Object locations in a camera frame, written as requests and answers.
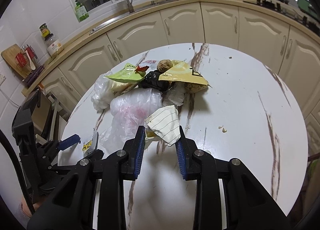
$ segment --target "green package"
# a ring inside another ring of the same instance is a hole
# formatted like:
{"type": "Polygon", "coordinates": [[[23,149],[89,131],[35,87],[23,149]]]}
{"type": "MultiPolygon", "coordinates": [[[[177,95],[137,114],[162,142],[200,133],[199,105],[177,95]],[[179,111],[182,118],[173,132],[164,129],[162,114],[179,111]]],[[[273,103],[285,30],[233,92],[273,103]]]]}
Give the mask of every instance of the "green package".
{"type": "Polygon", "coordinates": [[[121,83],[134,83],[143,80],[146,75],[146,72],[136,71],[137,67],[127,63],[122,70],[119,72],[105,76],[111,80],[121,82],[121,83]]]}

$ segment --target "electrical outlet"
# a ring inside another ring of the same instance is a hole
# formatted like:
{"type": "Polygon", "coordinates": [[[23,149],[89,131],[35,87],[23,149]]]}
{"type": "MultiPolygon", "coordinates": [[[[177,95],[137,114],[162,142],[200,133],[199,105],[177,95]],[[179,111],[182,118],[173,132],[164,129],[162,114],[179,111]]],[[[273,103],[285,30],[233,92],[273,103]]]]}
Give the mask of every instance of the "electrical outlet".
{"type": "Polygon", "coordinates": [[[5,81],[5,76],[0,74],[0,86],[2,85],[2,83],[5,81]]]}

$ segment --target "white tile wall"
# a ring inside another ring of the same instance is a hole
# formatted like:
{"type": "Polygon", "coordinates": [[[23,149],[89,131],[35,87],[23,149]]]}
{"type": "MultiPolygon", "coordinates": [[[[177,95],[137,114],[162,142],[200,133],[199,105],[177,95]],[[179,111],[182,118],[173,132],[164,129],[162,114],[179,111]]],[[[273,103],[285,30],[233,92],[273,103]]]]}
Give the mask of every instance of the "white tile wall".
{"type": "MultiPolygon", "coordinates": [[[[151,0],[133,0],[133,5],[151,0]]],[[[100,7],[90,17],[79,23],[73,11],[73,2],[70,0],[12,0],[0,19],[0,52],[17,43],[20,47],[29,44],[35,50],[40,63],[48,58],[44,40],[39,31],[43,23],[58,35],[60,40],[66,42],[82,30],[94,25],[121,9],[126,8],[126,3],[112,4],[109,8],[100,7]]],[[[16,76],[9,66],[0,58],[0,74],[6,76],[6,81],[1,85],[1,90],[17,104],[21,104],[24,96],[20,78],[16,76]]],[[[0,128],[8,137],[15,151],[18,147],[11,134],[11,124],[17,108],[13,106],[0,92],[0,128]]],[[[14,211],[21,200],[21,190],[15,176],[11,162],[0,145],[0,194],[14,211]]]]}

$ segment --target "sink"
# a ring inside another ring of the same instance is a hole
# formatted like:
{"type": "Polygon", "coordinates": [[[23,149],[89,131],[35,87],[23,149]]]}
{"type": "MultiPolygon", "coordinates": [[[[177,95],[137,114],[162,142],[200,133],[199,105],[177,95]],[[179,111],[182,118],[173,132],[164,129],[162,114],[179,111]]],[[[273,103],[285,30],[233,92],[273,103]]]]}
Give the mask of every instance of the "sink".
{"type": "MultiPolygon", "coordinates": [[[[146,5],[146,6],[142,6],[142,7],[139,7],[139,8],[135,8],[135,9],[134,9],[134,12],[140,12],[140,11],[142,11],[142,10],[151,8],[151,7],[153,7],[153,6],[157,6],[157,5],[161,5],[161,4],[165,4],[165,3],[169,3],[169,2],[175,2],[175,1],[178,1],[178,0],[169,0],[169,1],[160,1],[160,2],[156,2],[156,3],[151,3],[151,4],[146,5]]],[[[117,20],[119,20],[119,19],[121,19],[121,18],[124,18],[124,17],[126,17],[126,16],[128,16],[128,15],[130,15],[130,14],[132,14],[132,13],[126,12],[126,13],[121,14],[121,15],[119,15],[119,16],[117,16],[117,17],[114,17],[114,18],[112,18],[112,19],[110,19],[110,20],[107,20],[107,21],[105,21],[104,23],[101,23],[101,24],[98,25],[97,27],[93,28],[93,29],[90,31],[89,34],[91,35],[92,33],[94,33],[94,32],[96,32],[96,31],[104,28],[105,26],[107,26],[107,25],[109,25],[109,24],[111,24],[111,23],[113,23],[113,22],[115,22],[115,21],[117,21],[117,20]]]]}

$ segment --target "white electrical cord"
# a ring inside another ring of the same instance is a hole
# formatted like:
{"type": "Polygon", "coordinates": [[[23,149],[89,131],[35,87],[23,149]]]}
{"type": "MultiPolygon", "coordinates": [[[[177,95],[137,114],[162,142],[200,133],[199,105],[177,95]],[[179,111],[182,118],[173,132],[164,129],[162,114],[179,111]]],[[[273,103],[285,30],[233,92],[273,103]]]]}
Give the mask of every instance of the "white electrical cord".
{"type": "Polygon", "coordinates": [[[1,90],[0,88],[0,92],[4,95],[4,97],[12,104],[12,105],[15,105],[16,107],[20,107],[20,105],[16,104],[14,101],[12,101],[5,93],[4,91],[1,90]]]}

